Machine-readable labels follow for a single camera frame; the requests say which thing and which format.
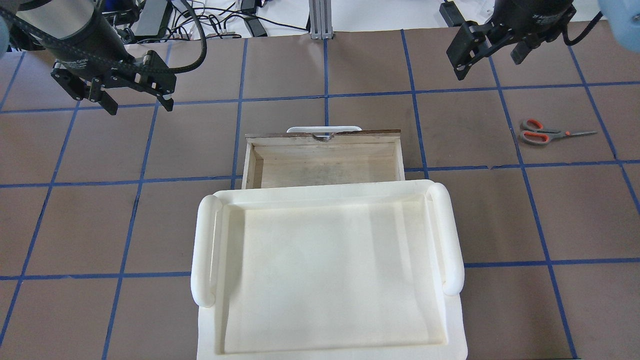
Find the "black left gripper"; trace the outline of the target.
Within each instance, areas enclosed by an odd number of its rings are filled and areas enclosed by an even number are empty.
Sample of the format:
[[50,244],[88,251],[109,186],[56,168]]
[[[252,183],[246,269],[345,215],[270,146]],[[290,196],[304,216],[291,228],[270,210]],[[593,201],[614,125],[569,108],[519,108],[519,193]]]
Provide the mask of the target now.
[[119,104],[108,89],[129,88],[155,96],[167,112],[174,109],[173,93],[177,77],[154,50],[142,57],[119,61],[117,68],[89,57],[57,59],[50,76],[74,100],[97,101],[110,116],[116,116]]

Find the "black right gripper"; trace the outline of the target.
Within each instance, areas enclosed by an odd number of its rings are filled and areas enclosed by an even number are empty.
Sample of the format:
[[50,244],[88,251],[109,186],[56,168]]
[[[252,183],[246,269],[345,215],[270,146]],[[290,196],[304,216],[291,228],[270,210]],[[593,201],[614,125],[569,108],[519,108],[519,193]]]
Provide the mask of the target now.
[[573,14],[547,18],[538,16],[530,23],[517,20],[516,27],[491,20],[483,24],[466,20],[458,26],[457,34],[446,50],[446,57],[459,81],[466,79],[468,68],[512,44],[515,47],[510,52],[510,57],[515,65],[520,65],[530,52],[543,43],[555,41],[562,30],[567,29],[573,17]]

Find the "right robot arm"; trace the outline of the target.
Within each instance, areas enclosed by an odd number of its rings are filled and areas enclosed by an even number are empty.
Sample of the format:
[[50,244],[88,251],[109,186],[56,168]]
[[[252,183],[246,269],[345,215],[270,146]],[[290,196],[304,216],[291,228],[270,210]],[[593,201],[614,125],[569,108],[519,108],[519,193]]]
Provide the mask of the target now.
[[571,0],[496,0],[493,13],[485,23],[466,20],[452,0],[439,5],[439,13],[448,27],[457,33],[446,49],[455,77],[462,81],[472,66],[498,50],[513,45],[510,58],[516,65],[543,43],[562,38],[566,46],[580,43],[606,18],[615,40],[629,51],[639,51],[639,13],[637,0],[599,0],[599,11],[575,38],[570,38],[569,23],[577,13]]

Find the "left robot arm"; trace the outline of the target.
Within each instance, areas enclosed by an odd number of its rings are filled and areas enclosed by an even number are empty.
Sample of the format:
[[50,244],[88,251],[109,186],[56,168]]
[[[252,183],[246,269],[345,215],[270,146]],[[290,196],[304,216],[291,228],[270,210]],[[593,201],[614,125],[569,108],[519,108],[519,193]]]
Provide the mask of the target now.
[[173,110],[176,75],[154,50],[130,54],[91,0],[29,0],[15,10],[2,7],[1,18],[55,56],[50,75],[74,100],[89,100],[114,116],[119,105],[108,89],[130,88]]

